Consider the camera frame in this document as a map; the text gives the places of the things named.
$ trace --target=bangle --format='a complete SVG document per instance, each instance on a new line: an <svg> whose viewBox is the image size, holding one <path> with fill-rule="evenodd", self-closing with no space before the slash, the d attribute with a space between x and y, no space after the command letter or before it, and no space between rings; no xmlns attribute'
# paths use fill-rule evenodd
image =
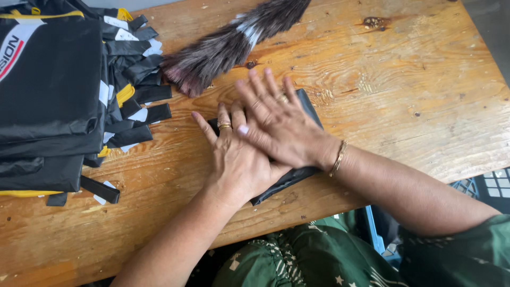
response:
<svg viewBox="0 0 510 287"><path fill-rule="evenodd" d="M346 140L342 141L342 145L340 146L340 151L338 152L337 161L335 162L335 165L329 172L329 177L333 177L333 175L335 175L335 172L340 167L340 164L342 163L342 158L344 158L344 155L345 155L345 150L347 150L347 144L348 144L348 142Z"/></svg>

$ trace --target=wooden tabletop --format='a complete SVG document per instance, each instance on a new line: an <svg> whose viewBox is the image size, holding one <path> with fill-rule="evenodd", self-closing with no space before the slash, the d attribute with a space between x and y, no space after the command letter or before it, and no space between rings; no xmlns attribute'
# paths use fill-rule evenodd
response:
<svg viewBox="0 0 510 287"><path fill-rule="evenodd" d="M166 53L225 25L261 0L187 0L145 14ZM365 29L366 17L385 29ZM462 3L312 0L300 23L257 45L249 61L292 76L324 128L358 147L451 182L510 165L510 91ZM0 285L76 286L115 275L200 189L211 152L190 117L216 117L237 97L239 66L196 99L174 93L154 140L115 151L84 175L121 190L100 205L83 191L66 206L0 198ZM245 205L213 247L367 204L316 175Z"/></svg>

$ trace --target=yellow strap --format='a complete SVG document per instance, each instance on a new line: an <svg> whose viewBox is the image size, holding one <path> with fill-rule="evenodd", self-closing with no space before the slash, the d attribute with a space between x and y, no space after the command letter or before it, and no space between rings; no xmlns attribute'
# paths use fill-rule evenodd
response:
<svg viewBox="0 0 510 287"><path fill-rule="evenodd" d="M15 197L34 197L39 195L54 195L62 192L53 192L50 190L0 190L0 196L10 195Z"/></svg>
<svg viewBox="0 0 510 287"><path fill-rule="evenodd" d="M126 8L119 8L119 11L117 12L117 19L124 21L133 21L133 17L131 16L131 14L129 14Z"/></svg>
<svg viewBox="0 0 510 287"><path fill-rule="evenodd" d="M104 146L103 150L97 154L97 157L105 157L105 156L109 155L111 152L112 152L111 149L109 149L107 146Z"/></svg>
<svg viewBox="0 0 510 287"><path fill-rule="evenodd" d="M117 93L117 102L119 103L119 108L122 108L122 104L129 100L135 94L135 87L131 84L127 84L120 92Z"/></svg>
<svg viewBox="0 0 510 287"><path fill-rule="evenodd" d="M32 7L32 15L41 15L41 10L37 7Z"/></svg>
<svg viewBox="0 0 510 287"><path fill-rule="evenodd" d="M59 18L67 16L81 16L85 18L82 11L72 11L61 15L13 15L13 14L0 14L0 18L7 19L47 19L47 18Z"/></svg>

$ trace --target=green patterned fabric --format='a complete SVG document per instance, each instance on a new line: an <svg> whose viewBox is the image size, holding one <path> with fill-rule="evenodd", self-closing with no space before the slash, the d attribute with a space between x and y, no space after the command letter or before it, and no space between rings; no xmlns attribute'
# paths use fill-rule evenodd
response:
<svg viewBox="0 0 510 287"><path fill-rule="evenodd" d="M510 216L451 236L403 231L400 272L349 234L353 218L325 218L250 241L213 286L510 286Z"/></svg>

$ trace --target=fingernail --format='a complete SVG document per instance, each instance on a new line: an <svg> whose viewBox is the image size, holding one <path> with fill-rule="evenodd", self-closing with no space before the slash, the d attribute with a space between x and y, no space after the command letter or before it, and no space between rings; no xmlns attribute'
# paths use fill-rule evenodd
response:
<svg viewBox="0 0 510 287"><path fill-rule="evenodd" d="M239 128L237 129L239 131L239 133L241 133L242 135L246 135L249 131L249 127L247 125L240 125Z"/></svg>

